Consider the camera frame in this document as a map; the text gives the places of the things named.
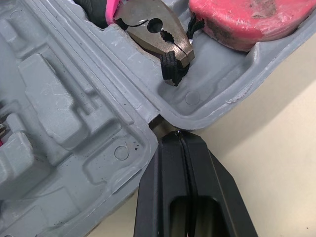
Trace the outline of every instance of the gray plastic tool case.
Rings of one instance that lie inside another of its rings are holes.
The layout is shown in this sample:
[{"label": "gray plastic tool case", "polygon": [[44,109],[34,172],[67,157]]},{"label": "gray plastic tool case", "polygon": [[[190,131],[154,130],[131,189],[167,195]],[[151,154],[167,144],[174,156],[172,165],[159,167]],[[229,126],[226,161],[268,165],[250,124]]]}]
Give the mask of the gray plastic tool case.
[{"label": "gray plastic tool case", "polygon": [[[167,0],[186,29],[186,0]],[[72,0],[0,1],[0,237],[82,237],[128,198],[157,148],[148,123],[205,128],[316,31],[236,52],[203,32],[178,87],[116,25]]]}]

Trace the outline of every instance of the pliers jaw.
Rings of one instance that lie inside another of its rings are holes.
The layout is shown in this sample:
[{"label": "pliers jaw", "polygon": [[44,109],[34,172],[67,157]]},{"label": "pliers jaw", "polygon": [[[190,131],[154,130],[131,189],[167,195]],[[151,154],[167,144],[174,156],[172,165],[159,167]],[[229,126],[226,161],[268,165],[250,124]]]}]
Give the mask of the pliers jaw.
[{"label": "pliers jaw", "polygon": [[120,3],[114,19],[145,50],[160,55],[174,51],[183,68],[195,57],[181,22],[161,0]]}]

